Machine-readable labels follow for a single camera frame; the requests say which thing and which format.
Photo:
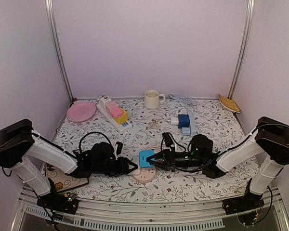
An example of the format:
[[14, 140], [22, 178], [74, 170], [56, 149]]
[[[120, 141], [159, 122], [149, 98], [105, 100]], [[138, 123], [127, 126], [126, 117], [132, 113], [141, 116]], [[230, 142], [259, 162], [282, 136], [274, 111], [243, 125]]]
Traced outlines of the cyan plug adapter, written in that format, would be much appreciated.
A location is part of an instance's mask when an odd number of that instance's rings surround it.
[[139, 153], [139, 166], [141, 168], [149, 168], [153, 167], [153, 165], [150, 165], [149, 162], [146, 161], [146, 158], [154, 153], [153, 150], [142, 150]]

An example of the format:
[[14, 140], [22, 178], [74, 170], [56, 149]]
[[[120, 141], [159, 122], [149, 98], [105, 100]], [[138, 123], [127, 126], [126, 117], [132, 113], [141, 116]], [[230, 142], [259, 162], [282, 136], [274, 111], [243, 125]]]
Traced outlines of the pink round socket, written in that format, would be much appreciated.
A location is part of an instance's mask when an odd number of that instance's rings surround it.
[[157, 174], [157, 170], [155, 167], [144, 167], [135, 170], [133, 177], [139, 183], [150, 183], [152, 182]]

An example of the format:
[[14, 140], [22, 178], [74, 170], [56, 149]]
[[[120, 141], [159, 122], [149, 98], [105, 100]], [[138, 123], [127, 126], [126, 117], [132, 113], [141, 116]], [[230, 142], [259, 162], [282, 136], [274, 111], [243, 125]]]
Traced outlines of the light blue plug adapter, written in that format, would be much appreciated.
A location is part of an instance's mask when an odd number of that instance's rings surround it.
[[191, 134], [189, 127], [183, 127], [183, 128], [181, 128], [181, 131], [182, 131], [182, 135], [184, 135], [184, 136], [190, 136], [190, 134]]

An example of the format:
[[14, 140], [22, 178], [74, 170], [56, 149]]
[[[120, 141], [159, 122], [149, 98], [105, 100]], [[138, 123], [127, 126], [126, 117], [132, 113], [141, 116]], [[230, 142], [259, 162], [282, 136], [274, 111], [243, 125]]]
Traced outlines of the small white charger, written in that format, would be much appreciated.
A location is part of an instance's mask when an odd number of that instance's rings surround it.
[[179, 124], [179, 119], [178, 117], [172, 117], [167, 120], [171, 125], [177, 126]]

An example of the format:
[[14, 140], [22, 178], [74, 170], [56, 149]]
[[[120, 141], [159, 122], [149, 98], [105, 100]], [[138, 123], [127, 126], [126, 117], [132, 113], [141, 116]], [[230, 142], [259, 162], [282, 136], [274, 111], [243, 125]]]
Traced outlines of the light blue power strip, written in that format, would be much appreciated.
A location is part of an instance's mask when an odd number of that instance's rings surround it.
[[190, 120], [190, 125], [189, 125], [190, 136], [192, 137], [192, 136], [197, 135], [196, 123], [194, 120], [194, 115], [191, 111], [188, 111], [188, 116], [189, 116], [189, 120]]

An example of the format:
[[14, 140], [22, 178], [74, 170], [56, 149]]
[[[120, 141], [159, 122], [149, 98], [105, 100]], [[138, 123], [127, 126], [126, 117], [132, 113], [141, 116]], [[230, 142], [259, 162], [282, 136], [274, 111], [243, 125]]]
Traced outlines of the dark blue cube adapter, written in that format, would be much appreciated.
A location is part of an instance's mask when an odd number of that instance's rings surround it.
[[188, 128], [190, 126], [190, 118], [187, 114], [178, 115], [178, 128]]

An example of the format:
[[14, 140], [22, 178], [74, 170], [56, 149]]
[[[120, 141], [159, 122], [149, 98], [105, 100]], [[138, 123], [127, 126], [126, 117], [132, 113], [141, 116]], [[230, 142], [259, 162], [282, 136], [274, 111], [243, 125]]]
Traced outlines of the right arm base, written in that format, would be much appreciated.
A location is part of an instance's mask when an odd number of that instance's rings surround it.
[[237, 214], [251, 210], [249, 213], [239, 215], [238, 221], [244, 226], [253, 226], [264, 206], [262, 195], [254, 195], [252, 193], [246, 193], [243, 196], [225, 199], [223, 200], [222, 207], [227, 215]]

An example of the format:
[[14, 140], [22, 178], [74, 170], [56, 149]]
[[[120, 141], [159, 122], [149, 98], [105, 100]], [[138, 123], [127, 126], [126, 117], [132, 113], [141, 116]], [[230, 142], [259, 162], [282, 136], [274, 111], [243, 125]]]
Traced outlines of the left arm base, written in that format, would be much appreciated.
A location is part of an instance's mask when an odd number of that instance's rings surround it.
[[52, 211], [75, 215], [78, 209], [79, 200], [70, 199], [57, 192], [50, 192], [47, 195], [38, 196], [37, 205]]

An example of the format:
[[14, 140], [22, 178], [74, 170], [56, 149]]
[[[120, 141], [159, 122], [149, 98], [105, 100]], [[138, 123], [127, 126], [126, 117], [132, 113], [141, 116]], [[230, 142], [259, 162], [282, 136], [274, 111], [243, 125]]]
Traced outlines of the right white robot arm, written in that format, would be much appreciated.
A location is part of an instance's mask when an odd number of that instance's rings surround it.
[[258, 195], [262, 195], [284, 166], [289, 165], [289, 125], [265, 116], [241, 142], [222, 152], [214, 153], [213, 141], [203, 134], [193, 136], [184, 152], [177, 152], [175, 144], [171, 134], [164, 132], [161, 145], [166, 148], [146, 157], [146, 162], [165, 171], [201, 172], [210, 179], [217, 179], [246, 160], [266, 153], [264, 166], [250, 180], [248, 193], [239, 200], [244, 210], [257, 204]]

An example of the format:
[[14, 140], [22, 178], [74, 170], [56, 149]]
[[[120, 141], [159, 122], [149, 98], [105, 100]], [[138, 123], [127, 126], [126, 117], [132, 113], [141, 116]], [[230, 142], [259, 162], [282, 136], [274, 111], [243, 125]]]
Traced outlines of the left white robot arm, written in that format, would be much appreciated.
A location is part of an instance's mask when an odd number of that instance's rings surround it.
[[133, 161], [119, 156], [122, 146], [117, 142], [113, 147], [110, 140], [106, 140], [88, 151], [79, 150], [72, 154], [41, 136], [33, 129], [30, 120], [23, 119], [0, 130], [0, 167], [15, 173], [37, 195], [43, 196], [50, 208], [57, 209], [62, 205], [61, 196], [52, 191], [54, 184], [37, 170], [29, 157], [77, 179], [88, 179], [93, 173], [115, 177], [138, 168]]

